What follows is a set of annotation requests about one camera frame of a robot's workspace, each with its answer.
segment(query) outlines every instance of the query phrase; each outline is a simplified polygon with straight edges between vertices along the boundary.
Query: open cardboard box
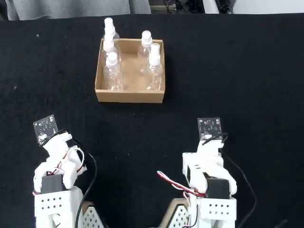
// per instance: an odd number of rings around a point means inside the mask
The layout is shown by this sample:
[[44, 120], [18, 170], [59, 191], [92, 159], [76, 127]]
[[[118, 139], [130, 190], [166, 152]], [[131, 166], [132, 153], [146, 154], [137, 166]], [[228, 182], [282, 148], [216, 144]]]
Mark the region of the open cardboard box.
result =
[[122, 73], [124, 90], [107, 90], [104, 81], [104, 66], [102, 60], [102, 42], [99, 49], [97, 63], [95, 92], [99, 102], [122, 102], [122, 103], [162, 103], [165, 93], [165, 52], [162, 40], [153, 40], [161, 46], [161, 64], [164, 68], [161, 89], [147, 91], [147, 79], [140, 74], [137, 49], [141, 44], [140, 39], [120, 39], [119, 48], [122, 52]]

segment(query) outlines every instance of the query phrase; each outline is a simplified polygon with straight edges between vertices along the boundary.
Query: black table surface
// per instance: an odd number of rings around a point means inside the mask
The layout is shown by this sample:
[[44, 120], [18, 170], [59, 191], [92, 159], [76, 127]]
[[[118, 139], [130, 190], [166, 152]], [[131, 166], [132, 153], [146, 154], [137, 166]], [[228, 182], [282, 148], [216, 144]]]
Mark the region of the black table surface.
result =
[[[33, 173], [47, 152], [32, 123], [55, 114], [96, 158], [88, 200], [112, 228], [157, 226], [186, 184], [182, 153], [198, 146], [198, 117], [218, 116], [224, 152], [258, 198], [244, 227], [300, 222], [303, 212], [304, 15], [115, 16], [123, 38], [163, 39], [163, 104], [98, 103], [95, 71], [104, 18], [0, 23], [1, 227], [32, 228]], [[238, 220], [253, 205], [239, 171]], [[77, 184], [86, 189], [92, 168]]]

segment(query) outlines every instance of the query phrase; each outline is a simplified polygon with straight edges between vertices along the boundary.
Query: circuit board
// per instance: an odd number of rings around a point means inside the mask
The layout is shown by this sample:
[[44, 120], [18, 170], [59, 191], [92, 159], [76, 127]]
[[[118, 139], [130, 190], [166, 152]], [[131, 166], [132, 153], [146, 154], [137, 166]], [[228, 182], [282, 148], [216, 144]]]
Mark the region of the circuit board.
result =
[[222, 127], [220, 124], [220, 118], [212, 117], [212, 118], [198, 118], [199, 125], [199, 139], [205, 140], [205, 136], [214, 136], [222, 133]]
[[41, 120], [37, 120], [33, 125], [38, 143], [58, 132], [54, 115], [49, 115]]

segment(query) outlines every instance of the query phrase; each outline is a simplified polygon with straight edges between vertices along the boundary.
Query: cable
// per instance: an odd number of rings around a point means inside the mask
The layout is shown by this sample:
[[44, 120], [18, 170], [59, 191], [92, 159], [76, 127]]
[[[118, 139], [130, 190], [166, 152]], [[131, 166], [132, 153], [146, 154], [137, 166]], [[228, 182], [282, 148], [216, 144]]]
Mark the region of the cable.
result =
[[191, 228], [194, 227], [196, 225], [196, 223], [198, 222], [198, 216], [199, 216], [199, 206], [198, 204], [196, 205], [196, 218], [195, 218], [195, 222], [192, 226], [183, 226], [182, 228]]
[[162, 1], [163, 1], [163, 4], [165, 5], [165, 7], [167, 8], [167, 12], [169, 14], [172, 14], [169, 7], [172, 4], [173, 0], [170, 1], [169, 5], [167, 5], [166, 0], [162, 0]]
[[251, 186], [249, 180], [247, 179], [245, 173], [243, 172], [243, 170], [242, 170], [234, 161], [232, 161], [232, 159], [229, 158], [226, 154], [222, 153], [222, 155], [223, 155], [224, 157], [226, 157], [226, 159], [229, 160], [230, 163], [233, 164], [233, 165], [241, 172], [241, 174], [243, 175], [243, 178], [244, 178], [244, 180], [246, 181], [246, 183], [247, 183], [247, 185], [248, 185], [248, 187], [249, 187], [249, 189], [250, 189], [250, 191], [251, 191], [251, 194], [252, 194], [252, 196], [253, 196], [253, 198], [254, 198], [254, 200], [255, 200], [252, 209], [246, 214], [246, 216], [241, 220], [241, 222], [240, 222], [239, 225], [237, 226], [237, 228], [242, 228], [242, 226], [244, 225], [244, 223], [245, 223], [245, 222], [247, 221], [247, 219], [252, 215], [252, 213], [254, 212], [254, 210], [255, 210], [256, 207], [257, 207], [257, 196], [256, 196], [256, 194], [255, 194], [255, 192], [254, 192], [254, 190], [253, 190], [253, 188], [252, 188], [252, 186]]
[[[227, 140], [227, 138], [228, 138], [228, 134], [227, 134], [227, 133], [221, 133], [221, 134], [212, 136], [211, 138], [207, 139], [207, 140], [203, 143], [203, 145], [209, 143], [211, 140], [214, 140], [214, 139], [216, 139], [216, 138], [218, 138], [218, 137], [220, 137], [220, 136], [224, 136], [224, 137], [223, 137], [223, 140], [222, 140], [222, 143], [224, 143], [224, 142]], [[240, 222], [239, 225], [237, 226], [237, 228], [242, 228], [243, 225], [244, 225], [244, 223], [245, 223], [245, 222], [247, 221], [247, 219], [252, 215], [252, 213], [254, 212], [254, 210], [255, 210], [256, 207], [257, 207], [257, 196], [256, 196], [256, 194], [255, 194], [255, 192], [254, 192], [254, 190], [253, 190], [253, 188], [252, 188], [252, 186], [251, 186], [249, 180], [247, 179], [245, 173], [244, 173], [243, 170], [241, 169], [241, 167], [239, 167], [234, 161], [232, 161], [231, 158], [229, 158], [225, 153], [223, 153], [221, 148], [219, 149], [219, 151], [221, 152], [221, 154], [222, 154], [224, 157], [226, 157], [226, 159], [227, 159], [228, 161], [230, 161], [231, 164], [233, 164], [233, 165], [241, 172], [241, 174], [242, 174], [244, 180], [246, 181], [246, 183], [247, 183], [247, 185], [248, 185], [248, 187], [249, 187], [249, 189], [250, 189], [250, 191], [251, 191], [251, 194], [252, 194], [252, 196], [253, 196], [253, 198], [254, 198], [254, 200], [255, 200], [252, 209], [246, 214], [246, 216], [241, 220], [241, 222]]]
[[68, 154], [70, 153], [71, 150], [76, 150], [76, 151], [81, 152], [82, 161], [81, 161], [80, 167], [77, 169], [77, 172], [79, 172], [79, 171], [81, 170], [81, 168], [83, 167], [84, 162], [85, 162], [85, 153], [84, 153], [83, 150], [81, 150], [79, 147], [71, 147], [71, 148], [67, 151], [67, 153], [65, 154], [64, 158], [67, 158], [67, 157], [68, 157]]
[[228, 134], [222, 132], [221, 134], [217, 134], [217, 135], [212, 136], [211, 138], [208, 138], [205, 142], [203, 142], [202, 145], [205, 145], [205, 144], [209, 143], [211, 140], [214, 140], [214, 139], [219, 138], [221, 136], [222, 137], [224, 136], [223, 139], [222, 139], [222, 143], [224, 143], [227, 140], [227, 138], [228, 138]]
[[157, 174], [158, 174], [161, 178], [163, 178], [165, 181], [171, 183], [171, 185], [174, 185], [174, 187], [175, 187], [176, 189], [178, 189], [178, 190], [184, 190], [184, 191], [186, 191], [186, 192], [188, 192], [188, 193], [190, 193], [190, 194], [192, 194], [192, 195], [199, 196], [199, 197], [206, 196], [205, 193], [199, 193], [199, 192], [197, 192], [196, 189], [187, 188], [187, 187], [185, 187], [185, 186], [183, 186], [183, 185], [181, 185], [181, 184], [179, 184], [179, 183], [177, 183], [177, 182], [171, 180], [171, 179], [170, 179], [167, 175], [165, 175], [162, 171], [157, 171]]
[[189, 196], [189, 194], [186, 192], [186, 191], [184, 191], [183, 193], [182, 193], [182, 196], [187, 200], [187, 202], [188, 202], [188, 207], [190, 207], [190, 200], [189, 200], [189, 198], [188, 198], [188, 196]]
[[[75, 139], [72, 139], [76, 144], [78, 144], [79, 147], [80, 146], [80, 143], [78, 143]], [[75, 221], [75, 228], [78, 228], [78, 220], [79, 220], [79, 216], [80, 216], [80, 212], [81, 212], [81, 208], [82, 208], [82, 205], [87, 197], [87, 195], [89, 194], [89, 191], [91, 190], [96, 178], [97, 178], [97, 163], [96, 163], [96, 160], [95, 158], [93, 157], [93, 155], [90, 154], [90, 152], [86, 152], [91, 158], [92, 158], [92, 161], [94, 163], [94, 167], [95, 167], [95, 172], [94, 172], [94, 176], [91, 180], [91, 183], [89, 185], [89, 187], [87, 188], [84, 196], [82, 197], [82, 200], [80, 201], [80, 204], [79, 204], [79, 207], [78, 207], [78, 211], [77, 211], [77, 214], [76, 214], [76, 221]]]

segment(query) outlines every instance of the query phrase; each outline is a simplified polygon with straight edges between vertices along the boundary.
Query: white spray nozzle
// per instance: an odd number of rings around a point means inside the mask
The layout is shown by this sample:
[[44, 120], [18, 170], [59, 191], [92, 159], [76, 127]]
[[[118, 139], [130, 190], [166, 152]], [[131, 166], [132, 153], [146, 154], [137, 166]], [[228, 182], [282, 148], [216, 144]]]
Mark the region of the white spray nozzle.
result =
[[114, 67], [117, 64], [117, 54], [115, 52], [110, 52], [106, 58], [105, 64], [109, 68]]
[[106, 18], [104, 19], [104, 35], [106, 34], [110, 34], [113, 36], [115, 36], [116, 34], [116, 30], [115, 30], [115, 26], [113, 24], [113, 19], [112, 18]]
[[152, 44], [152, 37], [150, 31], [144, 31], [142, 32], [142, 45], [145, 48], [149, 48]]
[[103, 43], [103, 49], [106, 52], [111, 52], [114, 49], [114, 42], [113, 39], [104, 39], [104, 43]]
[[104, 23], [105, 27], [112, 27], [112, 26], [114, 26], [112, 18], [106, 18], [106, 19], [104, 19], [104, 22], [105, 22]]
[[151, 52], [149, 55], [149, 63], [153, 66], [157, 66], [161, 63], [161, 55], [160, 55], [160, 45], [152, 44]]

